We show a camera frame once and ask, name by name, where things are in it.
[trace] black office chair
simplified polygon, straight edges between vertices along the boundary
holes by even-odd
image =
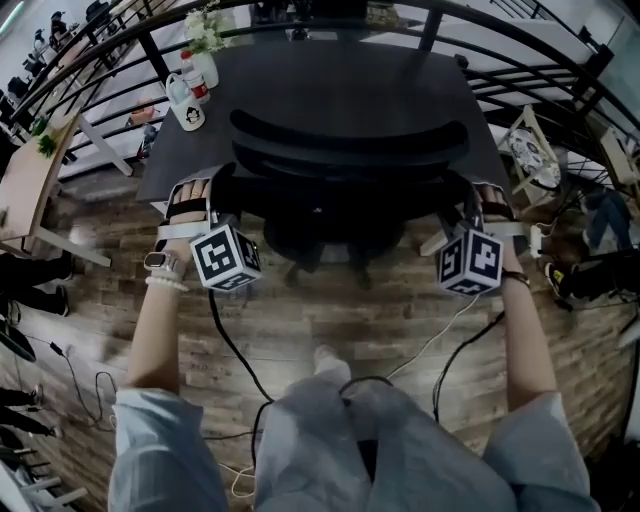
[[[303,133],[239,110],[231,124],[236,159],[264,179],[232,177],[216,204],[264,218],[267,243],[296,271],[313,272],[325,248],[340,245],[367,287],[367,265],[397,245],[405,221],[464,201],[470,187],[449,170],[468,151],[457,121],[365,138]]]

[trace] black pants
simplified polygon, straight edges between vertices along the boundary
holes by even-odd
[[[33,434],[52,435],[51,429],[42,423],[24,416],[16,411],[12,411],[5,406],[11,405],[33,405],[33,396],[23,391],[0,388],[0,424],[10,425],[25,432]]]
[[[33,309],[61,314],[64,300],[55,293],[45,293],[34,286],[71,273],[71,257],[65,253],[55,260],[27,260],[12,254],[0,255],[0,286],[6,299]]]
[[[586,270],[577,270],[561,284],[561,294],[578,299],[595,299],[616,290],[640,293],[640,255],[633,254],[602,261]]]

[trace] black bracelet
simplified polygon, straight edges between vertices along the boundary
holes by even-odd
[[[531,289],[531,281],[529,281],[527,275],[522,272],[511,272],[510,270],[502,269],[502,279],[515,279]]]

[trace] potted plant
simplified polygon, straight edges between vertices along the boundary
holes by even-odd
[[[213,60],[215,53],[228,46],[228,40],[220,35],[222,31],[222,14],[217,9],[220,0],[212,0],[203,9],[195,9],[185,20],[186,37],[191,40],[189,50],[193,62],[202,73],[207,87],[218,85],[218,69]]]

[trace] white wall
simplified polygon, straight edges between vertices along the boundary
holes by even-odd
[[[44,29],[43,37],[49,39],[51,15],[65,11],[63,21],[82,23],[85,9],[93,0],[33,0],[21,12],[11,27],[11,31],[0,41],[0,89],[6,92],[7,84],[14,76],[23,80],[31,76],[22,63],[33,51],[33,36],[38,29]]]

